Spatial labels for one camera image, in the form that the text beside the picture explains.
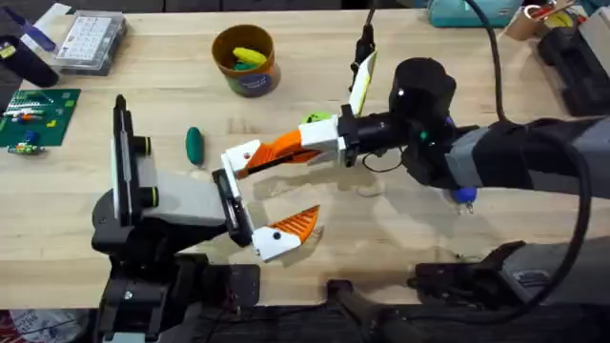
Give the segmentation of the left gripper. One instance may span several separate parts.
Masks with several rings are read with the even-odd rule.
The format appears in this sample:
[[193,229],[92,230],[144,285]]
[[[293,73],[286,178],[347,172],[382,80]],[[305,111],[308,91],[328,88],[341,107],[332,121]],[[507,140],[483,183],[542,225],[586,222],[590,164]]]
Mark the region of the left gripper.
[[[221,153],[227,172],[244,170],[260,147],[258,139]],[[213,172],[211,182],[158,171],[144,163],[139,176],[113,169],[112,188],[95,204],[91,246],[118,260],[165,260],[226,233],[239,247],[253,244],[268,262],[299,248],[315,230],[320,206],[257,228],[233,197],[227,174]]]

